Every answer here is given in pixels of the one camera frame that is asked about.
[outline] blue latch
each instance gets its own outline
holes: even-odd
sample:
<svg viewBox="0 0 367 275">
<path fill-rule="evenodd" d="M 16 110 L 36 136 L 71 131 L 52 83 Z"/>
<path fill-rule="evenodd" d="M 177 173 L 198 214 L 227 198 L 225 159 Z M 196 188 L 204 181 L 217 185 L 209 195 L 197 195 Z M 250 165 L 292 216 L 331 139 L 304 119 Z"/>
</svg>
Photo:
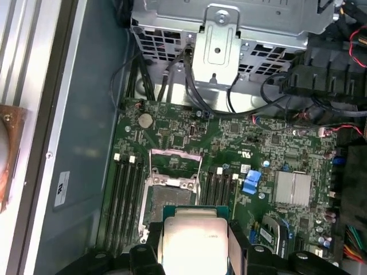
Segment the blue latch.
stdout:
<svg viewBox="0 0 367 275">
<path fill-rule="evenodd" d="M 243 181 L 242 191 L 253 195 L 256 193 L 257 184 L 260 180 L 261 173 L 255 170 L 250 170 Z"/>
</svg>

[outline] cable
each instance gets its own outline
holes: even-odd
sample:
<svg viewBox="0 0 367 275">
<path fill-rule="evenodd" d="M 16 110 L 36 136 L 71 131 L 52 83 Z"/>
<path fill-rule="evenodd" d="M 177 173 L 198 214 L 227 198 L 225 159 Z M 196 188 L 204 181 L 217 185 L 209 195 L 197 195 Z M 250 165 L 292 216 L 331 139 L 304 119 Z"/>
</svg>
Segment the cable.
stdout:
<svg viewBox="0 0 367 275">
<path fill-rule="evenodd" d="M 163 96 L 165 95 L 170 69 L 172 68 L 172 66 L 174 64 L 176 64 L 177 62 L 180 62 L 182 60 L 182 58 L 184 56 L 184 51 L 185 51 L 185 49 L 174 60 L 172 60 L 168 64 L 167 68 L 165 69 L 165 72 L 164 72 L 164 75 L 163 75 L 163 80 L 162 80 L 162 86 L 161 86 L 161 89 L 159 90 L 157 101 L 162 101 Z"/>
<path fill-rule="evenodd" d="M 356 36 L 356 34 L 358 34 L 360 31 L 361 31 L 361 29 L 367 29 L 367 27 L 360 27 L 358 30 L 356 30 L 356 31 L 354 31 L 351 35 L 350 35 L 350 37 L 349 37 L 349 56 L 352 58 L 352 60 L 354 61 L 354 62 L 356 62 L 359 66 L 361 66 L 361 67 L 363 67 L 363 68 L 367 68 L 367 66 L 365 65 L 365 64 L 363 64 L 357 57 L 355 57 L 354 56 L 354 54 L 353 54 L 353 44 L 354 44 L 354 42 L 353 42 L 353 38 L 354 38 L 354 36 Z"/>
<path fill-rule="evenodd" d="M 125 63 L 123 63 L 116 71 L 114 71 L 114 73 L 111 76 L 111 81 L 110 81 L 110 90 L 108 91 L 108 93 L 110 94 L 111 97 L 111 101 L 115 107 L 115 109 L 119 112 L 119 113 L 125 113 L 125 110 L 122 110 L 121 108 L 118 107 L 116 101 L 115 101 L 115 96 L 114 96 L 114 83 L 115 83 L 115 78 L 118 75 L 118 73 L 125 67 L 127 66 L 129 63 L 131 63 L 134 59 L 137 58 L 137 56 L 140 54 L 140 52 L 135 53 L 129 60 L 127 60 Z"/>
<path fill-rule="evenodd" d="M 290 125 L 290 126 L 286 126 L 284 128 L 279 128 L 279 129 L 270 129 L 270 128 L 266 128 L 264 126 L 262 126 L 259 121 L 260 121 L 260 118 L 257 117 L 256 119 L 254 119 L 255 116 L 253 116 L 252 118 L 252 122 L 258 126 L 259 128 L 265 130 L 265 131 L 270 131 L 270 132 L 284 132 L 286 130 L 289 130 L 289 129 L 300 129 L 298 128 L 296 125 Z M 312 130 L 312 129 L 318 129 L 318 128 L 321 128 L 321 127 L 325 127 L 325 128 L 331 128 L 331 130 L 333 132 L 335 131 L 338 131 L 339 129 L 341 128 L 353 128 L 355 129 L 360 135 L 363 136 L 361 130 L 357 127 L 356 124 L 354 123 L 349 123 L 349 122 L 343 122 L 343 123 L 331 123 L 331 124 L 324 124 L 324 125 L 307 125 L 305 126 L 304 128 L 301 128 L 300 130 L 306 130 L 306 131 L 309 131 L 309 130 Z"/>
<path fill-rule="evenodd" d="M 313 103 L 317 106 L 322 108 L 325 111 L 328 111 L 330 113 L 333 113 L 335 115 L 338 116 L 347 116 L 347 117 L 364 117 L 367 116 L 367 111 L 346 111 L 343 109 L 339 109 L 339 108 L 335 108 L 333 106 L 326 103 L 323 103 L 322 101 L 320 101 L 320 99 L 316 98 L 316 97 L 311 97 Z"/>
<path fill-rule="evenodd" d="M 343 128 L 352 128 L 352 129 L 355 129 L 358 134 L 360 134 L 361 136 L 364 136 L 362 131 L 357 127 L 357 126 L 353 126 L 353 125 L 341 125 L 340 127 L 338 128 L 333 128 L 331 129 L 333 132 L 337 132 L 339 131 L 340 129 L 343 129 Z"/>
<path fill-rule="evenodd" d="M 259 113 L 262 112 L 266 109 L 268 109 L 271 106 L 276 105 L 277 103 L 281 102 L 282 100 L 288 98 L 288 96 L 282 96 L 276 100 L 274 100 L 273 102 L 266 104 L 262 107 L 259 108 L 255 108 L 253 110 L 250 111 L 246 111 L 246 112 L 241 112 L 241 113 L 222 113 L 222 112 L 216 112 L 214 111 L 205 101 L 204 99 L 201 97 L 201 95 L 199 94 L 199 92 L 196 90 L 195 87 L 195 83 L 194 83 L 194 78 L 193 78 L 193 73 L 192 73 L 192 67 L 190 64 L 190 56 L 189 54 L 184 55 L 183 58 L 183 63 L 185 65 L 185 75 L 186 75 L 186 81 L 188 83 L 188 87 L 191 90 L 191 99 L 194 98 L 196 101 L 196 104 L 199 103 L 200 106 L 203 107 L 203 109 L 205 111 L 208 111 L 210 113 L 212 113 L 214 116 L 217 116 L 219 118 L 222 119 L 231 119 L 231 118 L 237 118 L 237 117 L 244 117 L 244 116 L 249 116 L 249 115 L 253 115 L 255 113 Z"/>
<path fill-rule="evenodd" d="M 232 92 L 232 88 L 236 85 L 239 78 L 240 78 L 240 74 L 238 73 L 237 76 L 235 77 L 235 80 L 233 81 L 231 87 L 229 87 L 228 90 L 227 90 L 227 103 L 228 103 L 229 110 L 231 110 L 232 113 L 236 113 L 236 111 L 235 111 L 235 109 L 233 108 L 233 105 L 232 105 L 231 92 Z"/>
<path fill-rule="evenodd" d="M 260 95 L 262 97 L 262 99 L 267 103 L 267 104 L 270 104 L 272 103 L 272 101 L 267 97 L 267 95 L 265 94 L 265 91 L 264 91 L 264 86 L 266 83 L 269 82 L 269 80 L 272 80 L 274 78 L 277 78 L 277 77 L 281 77 L 281 76 L 288 76 L 288 73 L 275 73 L 273 74 L 272 76 L 268 77 L 262 84 L 261 84 L 261 87 L 260 87 Z M 284 108 L 278 104 L 275 104 L 275 106 L 279 109 L 281 109 L 283 112 L 285 112 Z"/>
<path fill-rule="evenodd" d="M 151 78 L 150 78 L 148 68 L 147 68 L 147 65 L 145 63 L 145 59 L 143 57 L 142 52 L 140 52 L 140 54 L 138 55 L 138 62 L 139 62 L 140 73 L 142 74 L 142 80 L 143 80 L 143 86 L 144 86 L 144 89 L 145 89 L 145 95 L 146 95 L 148 100 L 155 101 L 154 86 L 153 86 L 153 83 L 151 82 Z"/>
</svg>

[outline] ram slot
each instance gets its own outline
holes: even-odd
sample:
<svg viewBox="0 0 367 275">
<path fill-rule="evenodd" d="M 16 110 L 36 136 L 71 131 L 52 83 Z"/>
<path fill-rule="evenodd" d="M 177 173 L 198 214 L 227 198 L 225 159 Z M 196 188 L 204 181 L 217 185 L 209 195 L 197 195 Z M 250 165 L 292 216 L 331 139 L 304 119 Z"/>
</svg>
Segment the ram slot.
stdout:
<svg viewBox="0 0 367 275">
<path fill-rule="evenodd" d="M 212 172 L 208 172 L 208 176 L 206 177 L 206 182 L 205 182 L 205 191 L 203 192 L 203 199 L 201 200 L 201 204 L 202 205 L 209 205 L 208 203 L 208 199 L 209 199 L 209 194 L 210 194 L 210 186 L 212 185 L 213 182 L 213 173 Z"/>
<path fill-rule="evenodd" d="M 134 179 L 134 183 L 132 185 L 131 203 L 130 203 L 130 209 L 129 209 L 130 215 L 129 215 L 129 220 L 127 221 L 128 227 L 126 229 L 124 246 L 129 245 L 134 236 L 135 220 L 138 219 L 138 215 L 136 211 L 138 209 L 139 191 L 140 191 L 140 186 L 142 184 L 142 176 L 143 176 L 143 163 L 137 163 L 136 164 L 136 178 Z"/>
<path fill-rule="evenodd" d="M 122 162 L 119 169 L 117 181 L 115 182 L 115 192 L 112 196 L 111 209 L 109 212 L 110 215 L 110 223 L 109 223 L 109 231 L 108 231 L 108 239 L 109 243 L 106 246 L 107 250 L 111 250 L 116 241 L 116 226 L 118 224 L 119 219 L 119 209 L 121 208 L 122 194 L 124 190 L 124 178 L 126 177 L 126 172 L 128 169 L 128 164 L 126 162 Z"/>
<path fill-rule="evenodd" d="M 129 208 L 130 200 L 131 200 L 131 189 L 132 189 L 132 185 L 134 184 L 133 181 L 135 178 L 135 174 L 136 174 L 135 164 L 129 163 L 127 174 L 126 174 L 126 179 L 124 183 L 124 190 L 121 196 L 122 201 L 121 201 L 121 205 L 119 209 L 118 225 L 116 227 L 117 234 L 116 234 L 116 239 L 114 242 L 114 250 L 113 250 L 116 255 L 120 254 L 121 249 L 122 249 L 124 229 L 126 227 L 126 220 L 128 218 L 128 208 Z"/>
<path fill-rule="evenodd" d="M 229 197 L 231 195 L 231 176 L 224 176 L 224 184 L 223 184 L 223 199 L 221 201 L 221 205 L 228 206 L 229 205 Z"/>
<path fill-rule="evenodd" d="M 220 200 L 222 198 L 222 191 L 223 191 L 223 175 L 217 175 L 215 179 L 215 185 L 214 185 L 214 200 L 213 205 L 217 206 L 220 205 Z"/>
<path fill-rule="evenodd" d="M 114 179 L 113 179 L 113 187 L 112 187 L 112 199 L 111 199 L 111 203 L 110 206 L 108 208 L 108 217 L 107 217 L 107 224 L 106 224 L 106 233 L 104 236 L 104 243 L 103 246 L 108 250 L 110 248 L 110 235 L 111 232 L 110 230 L 113 230 L 113 226 L 114 226 L 114 222 L 113 222 L 113 217 L 114 215 L 111 215 L 111 213 L 115 212 L 115 200 L 116 200 L 116 193 L 118 192 L 118 188 L 119 188 L 119 178 L 120 178 L 120 174 L 121 174 L 121 169 L 122 169 L 122 164 L 119 162 L 115 162 L 115 174 L 114 174 Z"/>
</svg>

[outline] heatsink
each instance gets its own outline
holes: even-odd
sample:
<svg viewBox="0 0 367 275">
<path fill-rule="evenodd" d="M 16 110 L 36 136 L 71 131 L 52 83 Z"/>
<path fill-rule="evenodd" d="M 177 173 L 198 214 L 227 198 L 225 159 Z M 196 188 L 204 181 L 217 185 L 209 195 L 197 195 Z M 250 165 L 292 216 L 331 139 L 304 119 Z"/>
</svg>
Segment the heatsink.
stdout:
<svg viewBox="0 0 367 275">
<path fill-rule="evenodd" d="M 275 177 L 274 202 L 307 207 L 310 189 L 310 175 L 278 171 Z"/>
</svg>

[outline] gray metal panel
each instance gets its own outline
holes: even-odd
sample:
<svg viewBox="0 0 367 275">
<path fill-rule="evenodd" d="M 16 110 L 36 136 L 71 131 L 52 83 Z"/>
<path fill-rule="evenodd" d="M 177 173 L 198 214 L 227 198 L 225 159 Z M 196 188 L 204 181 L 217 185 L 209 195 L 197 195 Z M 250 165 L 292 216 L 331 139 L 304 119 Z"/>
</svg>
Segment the gray metal panel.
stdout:
<svg viewBox="0 0 367 275">
<path fill-rule="evenodd" d="M 128 55 L 128 35 L 118 28 L 111 2 L 79 0 L 76 13 L 42 177 L 45 191 L 37 205 L 36 218 L 42 216 L 42 204 L 46 207 L 43 227 L 42 232 L 35 231 L 37 225 L 33 229 L 33 242 L 37 233 L 40 242 L 31 240 L 26 265 L 32 272 L 36 254 L 34 274 L 55 274 L 95 245 L 116 119 L 110 78 Z M 55 207 L 64 171 L 70 171 L 65 202 Z"/>
<path fill-rule="evenodd" d="M 295 37 L 303 32 L 322 33 L 334 14 L 332 4 L 318 14 L 318 1 L 313 0 L 138 0 L 133 18 L 142 26 L 198 32 L 209 6 L 237 9 L 244 33 L 255 30 Z"/>
</svg>

